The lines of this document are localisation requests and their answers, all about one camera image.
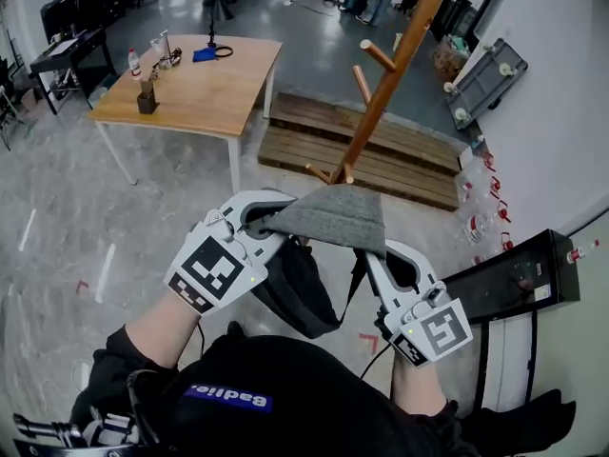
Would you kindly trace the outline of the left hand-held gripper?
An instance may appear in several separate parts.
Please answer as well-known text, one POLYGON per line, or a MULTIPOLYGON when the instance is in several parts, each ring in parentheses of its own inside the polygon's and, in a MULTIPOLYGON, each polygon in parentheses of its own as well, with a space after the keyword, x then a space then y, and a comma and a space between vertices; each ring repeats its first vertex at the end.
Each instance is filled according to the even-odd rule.
POLYGON ((212 209, 187 235, 164 278, 171 292, 199 315, 236 301, 266 280, 267 263, 287 240, 280 232, 237 240, 230 223, 249 223, 297 200, 276 189, 242 190, 212 209))

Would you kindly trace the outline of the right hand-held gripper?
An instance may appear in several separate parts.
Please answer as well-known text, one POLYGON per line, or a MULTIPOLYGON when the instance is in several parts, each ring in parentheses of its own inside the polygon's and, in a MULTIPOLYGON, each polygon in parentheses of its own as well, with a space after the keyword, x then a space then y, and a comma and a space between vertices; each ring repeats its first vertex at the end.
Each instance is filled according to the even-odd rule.
POLYGON ((473 334, 462 302, 437 281, 428 259, 396 240, 386 239, 385 247, 385 260, 366 252, 364 261, 389 344, 421 368, 470 343, 473 334))

